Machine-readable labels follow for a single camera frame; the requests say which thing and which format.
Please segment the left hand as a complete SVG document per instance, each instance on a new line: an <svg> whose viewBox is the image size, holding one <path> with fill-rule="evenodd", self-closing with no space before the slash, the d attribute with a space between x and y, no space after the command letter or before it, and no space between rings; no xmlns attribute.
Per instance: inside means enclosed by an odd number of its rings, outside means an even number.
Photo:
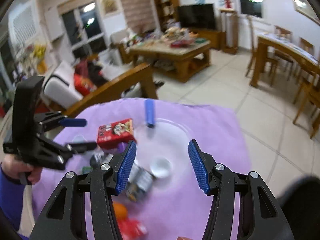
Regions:
<svg viewBox="0 0 320 240"><path fill-rule="evenodd" d="M11 179L20 179L20 173L29 173L28 181L35 185L41 179L42 167L26 164L13 154L6 154L1 162L1 168L5 175Z"/></svg>

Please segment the purple left sleeve forearm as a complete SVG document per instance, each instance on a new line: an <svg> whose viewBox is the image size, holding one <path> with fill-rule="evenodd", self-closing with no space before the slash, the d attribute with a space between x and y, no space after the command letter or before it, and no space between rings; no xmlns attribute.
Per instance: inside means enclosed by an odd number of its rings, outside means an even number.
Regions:
<svg viewBox="0 0 320 240"><path fill-rule="evenodd" d="M15 231L20 228L24 188L19 179L10 178L1 168L0 205Z"/></svg>

